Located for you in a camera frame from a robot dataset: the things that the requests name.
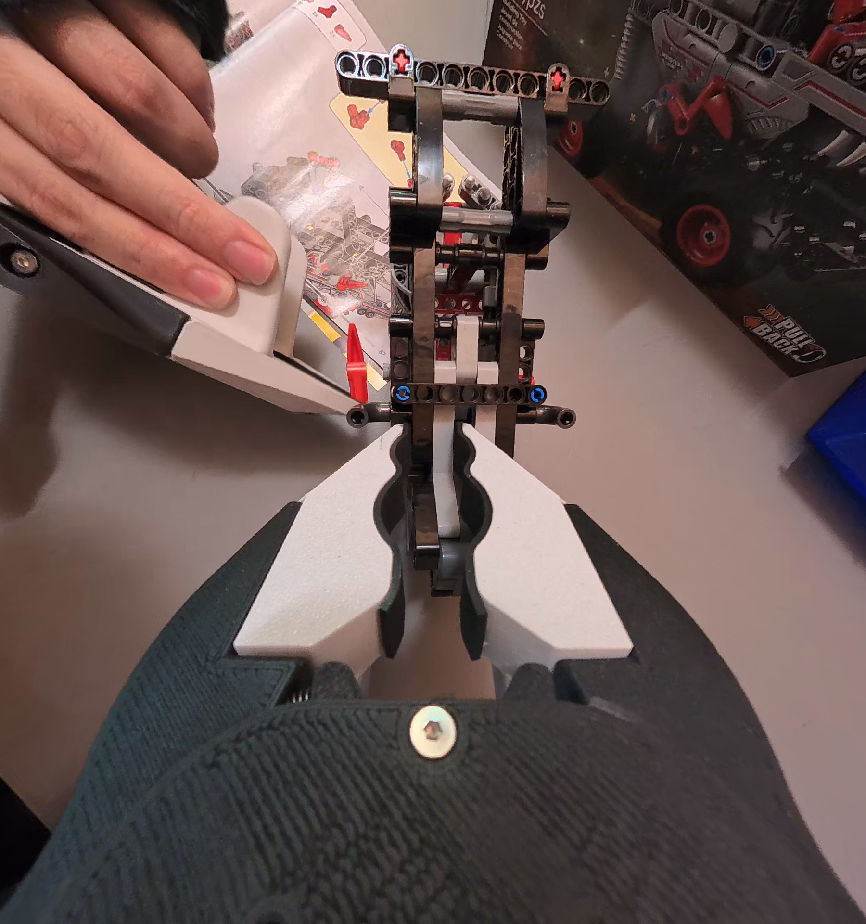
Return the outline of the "dark toy set box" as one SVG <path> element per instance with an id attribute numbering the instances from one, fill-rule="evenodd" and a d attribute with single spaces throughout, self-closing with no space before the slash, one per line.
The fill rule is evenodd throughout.
<path id="1" fill-rule="evenodd" d="M 610 98 L 556 149 L 786 374 L 866 357 L 866 1 L 493 2 Z"/>

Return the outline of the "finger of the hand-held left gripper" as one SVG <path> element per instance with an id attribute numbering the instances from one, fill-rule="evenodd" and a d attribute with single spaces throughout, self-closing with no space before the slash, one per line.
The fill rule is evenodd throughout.
<path id="1" fill-rule="evenodd" d="M 309 388 L 311 392 L 316 393 L 319 389 L 322 389 L 323 392 L 328 394 L 334 393 L 337 396 L 337 399 L 351 399 L 351 394 L 348 389 L 342 387 L 338 383 L 332 381 L 328 376 L 325 376 L 322 372 L 319 372 L 313 369 L 306 363 L 301 362 L 293 356 L 286 356 L 277 351 L 273 352 L 273 358 L 281 364 L 288 372 L 291 374 L 291 371 L 294 371 L 297 379 L 297 391 L 296 393 L 300 398 L 304 398 L 303 389 L 306 387 L 304 385 L 304 380 L 307 379 L 311 382 Z"/>
<path id="2" fill-rule="evenodd" d="M 296 393 L 297 376 L 288 374 L 273 355 L 242 346 L 200 321 L 188 321 L 178 335 L 172 359 L 218 382 L 294 413 L 335 414 L 350 411 L 350 399 L 337 399 L 334 393 L 319 389 L 311 392 L 304 380 L 304 398 Z"/>

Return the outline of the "person's left hand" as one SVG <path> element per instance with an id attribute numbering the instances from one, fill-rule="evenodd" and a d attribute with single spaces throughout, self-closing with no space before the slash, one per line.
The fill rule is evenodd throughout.
<path id="1" fill-rule="evenodd" d="M 226 2 L 0 2 L 0 193 L 120 270 L 223 309 L 278 259 L 195 184 L 219 161 Z"/>

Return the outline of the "grey desk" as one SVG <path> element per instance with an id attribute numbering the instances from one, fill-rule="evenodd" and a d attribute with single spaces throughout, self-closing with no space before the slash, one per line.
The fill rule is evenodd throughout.
<path id="1" fill-rule="evenodd" d="M 690 613 L 866 913 L 866 513 L 804 433 L 866 358 L 788 379 L 563 158 L 527 311 L 574 408 L 517 456 Z M 47 825 L 183 602 L 367 436 L 0 288 L 0 774 Z"/>

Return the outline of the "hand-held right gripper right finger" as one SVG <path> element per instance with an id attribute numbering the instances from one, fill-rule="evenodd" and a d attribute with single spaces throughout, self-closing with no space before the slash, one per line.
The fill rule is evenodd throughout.
<path id="1" fill-rule="evenodd" d="M 470 658 L 511 677 L 524 664 L 627 657 L 633 641 L 562 499 L 469 424 L 459 481 Z"/>

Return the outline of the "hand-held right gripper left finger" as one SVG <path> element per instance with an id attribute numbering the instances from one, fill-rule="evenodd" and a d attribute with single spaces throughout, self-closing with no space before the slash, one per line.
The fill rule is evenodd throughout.
<path id="1" fill-rule="evenodd" d="M 404 638 L 404 426 L 300 502 L 233 647 L 347 664 L 360 677 Z"/>

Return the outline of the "toy vehicle model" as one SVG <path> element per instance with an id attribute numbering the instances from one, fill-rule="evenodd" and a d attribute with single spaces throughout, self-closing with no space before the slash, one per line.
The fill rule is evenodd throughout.
<path id="1" fill-rule="evenodd" d="M 511 456 L 519 424 L 570 428 L 573 410 L 551 406 L 535 383 L 544 323 L 523 316 L 524 277 L 544 269 L 570 207 L 548 195 L 548 147 L 611 94 L 563 63 L 543 74 L 419 59 L 402 43 L 385 56 L 345 50 L 341 91 L 388 104 L 389 129 L 410 133 L 413 184 L 389 194 L 389 256 L 396 289 L 390 332 L 390 400 L 349 421 L 404 423 L 411 455 L 404 490 L 406 551 L 436 596 L 459 595 L 471 541 L 453 474 L 454 427 L 471 422 Z M 501 195 L 449 205 L 444 126 L 478 121 L 504 130 Z"/>

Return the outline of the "instruction booklet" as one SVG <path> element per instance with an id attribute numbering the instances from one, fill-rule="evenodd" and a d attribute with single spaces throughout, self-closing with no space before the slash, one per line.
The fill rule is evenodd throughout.
<path id="1" fill-rule="evenodd" d="M 210 72 L 219 165 L 200 186 L 283 217 L 307 256 L 295 356 L 345 384 L 353 327 L 377 389 L 391 362 L 389 189 L 412 187 L 414 170 L 387 106 L 338 86 L 338 52 L 389 51 L 362 6 L 227 2 L 227 53 Z"/>

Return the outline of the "red toy connector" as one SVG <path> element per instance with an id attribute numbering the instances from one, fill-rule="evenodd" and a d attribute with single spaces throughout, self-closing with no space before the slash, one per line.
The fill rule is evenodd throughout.
<path id="1" fill-rule="evenodd" d="M 351 398 L 360 405 L 367 403 L 369 401 L 368 364 L 357 326 L 352 322 L 347 330 L 346 375 Z"/>

